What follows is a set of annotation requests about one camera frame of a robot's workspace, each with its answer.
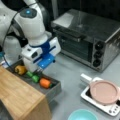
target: oven control knob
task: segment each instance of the oven control knob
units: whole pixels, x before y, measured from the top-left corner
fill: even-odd
[[[101,50],[103,48],[104,44],[103,42],[99,41],[96,45],[95,45],[95,49],[96,50]]]
[[[97,59],[93,62],[94,67],[98,67],[98,66],[100,66],[100,64],[101,64],[101,61],[99,59]]]
[[[94,54],[94,57],[95,58],[101,58],[102,57],[102,52],[101,51],[97,51],[95,54]]]

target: oven window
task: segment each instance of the oven window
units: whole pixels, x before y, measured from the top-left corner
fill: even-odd
[[[93,44],[84,40],[76,42],[66,37],[60,37],[61,48],[85,61],[92,61]]]

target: pan handle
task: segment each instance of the pan handle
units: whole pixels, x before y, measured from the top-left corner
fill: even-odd
[[[80,75],[80,79],[81,79],[81,81],[83,81],[87,85],[90,84],[92,82],[92,80],[93,80],[91,77],[89,77],[89,76],[87,76],[87,75],[85,75],[83,73]]]

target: frying pan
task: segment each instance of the frying pan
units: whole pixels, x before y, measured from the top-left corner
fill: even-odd
[[[116,85],[107,80],[92,81],[92,78],[81,75],[82,81],[89,83],[91,97],[102,105],[110,105],[119,100],[120,92]]]

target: oven handle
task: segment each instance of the oven handle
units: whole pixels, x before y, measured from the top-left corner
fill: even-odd
[[[74,40],[76,42],[80,42],[82,40],[81,37],[74,37],[71,34],[63,33],[63,32],[61,32],[59,30],[56,30],[56,29],[53,29],[53,32],[57,33],[60,36],[64,36],[64,37],[70,38],[71,40]]]

